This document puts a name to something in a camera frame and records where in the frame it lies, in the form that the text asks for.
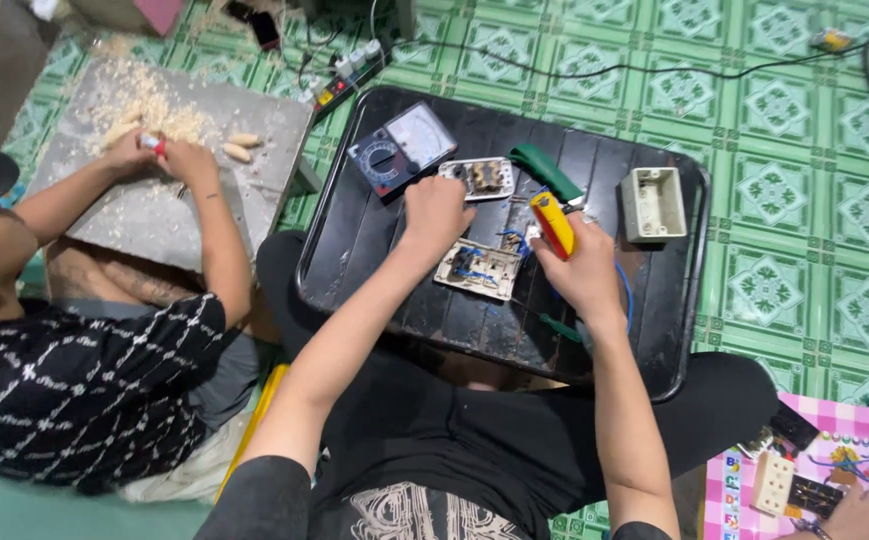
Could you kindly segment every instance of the man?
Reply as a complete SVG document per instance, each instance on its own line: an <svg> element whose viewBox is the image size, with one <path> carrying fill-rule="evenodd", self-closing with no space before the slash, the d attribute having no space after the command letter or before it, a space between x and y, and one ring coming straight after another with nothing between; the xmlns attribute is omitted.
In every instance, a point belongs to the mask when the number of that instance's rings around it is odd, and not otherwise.
<svg viewBox="0 0 869 540"><path fill-rule="evenodd" d="M168 142L161 163L193 198L207 292L167 290L137 272L137 286L118 286L128 264L59 239L117 179L157 166L139 136L14 211L0 208L0 475L110 491L171 471L250 398L258 353L234 328L261 310L209 150ZM17 176L0 153L0 195ZM52 304L15 293L41 246Z"/></svg>
<svg viewBox="0 0 869 540"><path fill-rule="evenodd" d="M604 499L615 538L680 537L672 474L759 433L778 407L768 374L748 358L695 354L681 391L652 406L614 242L578 214L571 259L532 247L596 343L593 396L478 391L421 370L376 342L467 229L475 210L464 202L457 179L409 187L403 236L327 320L294 285L301 236L261 245L259 280L294 362L198 540L547 539L548 519ZM309 490L320 442L331 458Z"/></svg>

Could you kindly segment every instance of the electrical switch plate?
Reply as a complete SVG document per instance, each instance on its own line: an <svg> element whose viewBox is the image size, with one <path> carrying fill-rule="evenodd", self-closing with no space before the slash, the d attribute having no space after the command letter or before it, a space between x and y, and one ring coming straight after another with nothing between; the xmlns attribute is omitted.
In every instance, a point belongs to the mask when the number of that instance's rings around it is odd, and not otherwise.
<svg viewBox="0 0 869 540"><path fill-rule="evenodd" d="M437 168L437 174L445 178L461 179L468 188L468 194L464 197L467 202L504 199L514 194L512 161L507 157L445 161ZM478 187L478 178L485 178L485 175L497 178L500 187L496 191Z"/></svg>
<svg viewBox="0 0 869 540"><path fill-rule="evenodd" d="M688 233L677 168L631 169L621 181L620 195L627 241L667 242Z"/></svg>
<svg viewBox="0 0 869 540"><path fill-rule="evenodd" d="M751 490L751 506L774 517L783 515L785 507L788 506L788 495L791 493L794 478L794 463L775 453L763 452L758 457L758 471L755 472L754 489Z"/></svg>
<svg viewBox="0 0 869 540"><path fill-rule="evenodd" d="M455 272L456 255L463 247L481 251L483 256L474 259L470 270L488 276L490 279L483 276L462 276ZM456 289L508 301L512 300L514 279L518 275L519 268L521 268L520 254L490 248L462 238L454 242L451 249L441 257L441 263L434 270L434 281Z"/></svg>

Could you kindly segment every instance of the black tray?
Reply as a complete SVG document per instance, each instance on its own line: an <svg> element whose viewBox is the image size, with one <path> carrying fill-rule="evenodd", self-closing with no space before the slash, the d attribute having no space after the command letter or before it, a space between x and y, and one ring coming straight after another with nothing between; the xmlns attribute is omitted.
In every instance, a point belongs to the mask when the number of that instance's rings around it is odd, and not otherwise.
<svg viewBox="0 0 869 540"><path fill-rule="evenodd" d="M591 214L619 242L618 261L634 294L629 339L648 395L660 402L677 393L691 349L710 198L707 171L681 153L377 86L357 98L334 155L295 275L302 299L318 310L335 311L400 238L405 226L402 199L383 204L345 150L419 101L431 107L457 140L455 160L503 156L515 145L531 142L557 159L558 167L585 189ZM692 233L666 244L634 246L625 240L620 223L617 186L633 167L651 166L678 168ZM527 198L539 187L523 171L516 177L516 195ZM527 202L479 202L465 238L499 246L502 229L524 231L531 218ZM574 311L548 284L534 256L517 277L514 297L537 313L575 323ZM582 345L556 334L514 302L468 294L430 277L402 304L388 329L569 385L591 384L591 359Z"/></svg>

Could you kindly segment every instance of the patterned tile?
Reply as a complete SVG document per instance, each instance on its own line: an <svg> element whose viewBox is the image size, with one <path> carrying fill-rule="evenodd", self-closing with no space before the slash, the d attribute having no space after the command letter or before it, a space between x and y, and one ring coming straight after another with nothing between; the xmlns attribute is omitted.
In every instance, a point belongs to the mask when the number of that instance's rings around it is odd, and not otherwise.
<svg viewBox="0 0 869 540"><path fill-rule="evenodd" d="M190 3L175 33L110 36L144 62L272 95L300 92L303 20L288 19L283 59L258 54L247 27ZM854 0L419 0L430 41L486 47L542 72L572 74L627 63L737 73L810 54L824 26L869 36L869 2ZM392 34L390 12L376 30ZM310 28L318 43L301 76L369 35L367 18ZM51 52L4 149L21 182L39 161L92 54L73 37ZM712 219L693 349L756 359L779 389L859 403L869 394L869 92L859 56L773 67L740 80L700 73L616 70L560 79L478 52L412 44L375 84L428 92L498 111L687 154L712 178ZM327 175L350 103L310 134L305 157ZM308 227L318 195L295 195L280 229ZM22 275L38 294L41 264ZM551 520L556 540L601 538L608 510L593 504Z"/></svg>

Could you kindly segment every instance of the black patterned shirt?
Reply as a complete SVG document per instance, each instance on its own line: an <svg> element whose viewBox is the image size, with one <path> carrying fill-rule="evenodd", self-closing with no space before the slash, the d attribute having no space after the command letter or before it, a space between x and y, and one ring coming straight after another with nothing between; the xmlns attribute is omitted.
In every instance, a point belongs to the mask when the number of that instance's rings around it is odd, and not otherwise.
<svg viewBox="0 0 869 540"><path fill-rule="evenodd" d="M21 304L24 317L0 322L0 475L103 493L201 443L187 390L224 348L214 294L124 320Z"/></svg>

